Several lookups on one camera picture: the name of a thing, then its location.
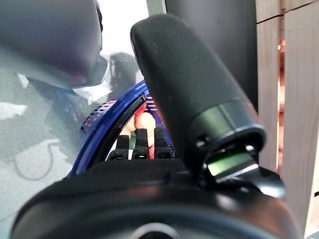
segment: wooden plank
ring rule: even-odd
[[[285,11],[300,7],[302,5],[313,2],[314,0],[285,0]]]
[[[273,171],[277,170],[278,154],[279,42],[279,17],[257,25],[258,111],[267,132],[267,143],[259,154],[259,162]]]
[[[257,22],[280,15],[280,0],[256,0]]]
[[[318,158],[319,2],[285,14],[285,118],[282,178],[303,230],[309,221]]]

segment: black plastic housing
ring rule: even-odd
[[[263,148],[264,128],[249,100],[217,54],[182,20],[165,14],[140,21],[131,41],[176,151],[194,175],[207,154],[223,145]]]

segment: gray surface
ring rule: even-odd
[[[307,237],[307,239],[319,239],[319,232],[310,235],[309,237]]]
[[[69,172],[86,116],[143,78],[130,29],[148,16],[146,0],[103,0],[100,7],[102,55],[112,63],[101,85],[68,91],[0,72],[0,239],[8,238],[23,203]]]

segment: robotic hand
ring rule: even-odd
[[[171,15],[137,23],[131,40],[178,158],[63,179],[23,206],[11,238],[301,239],[282,181],[256,161],[264,129],[219,57]]]

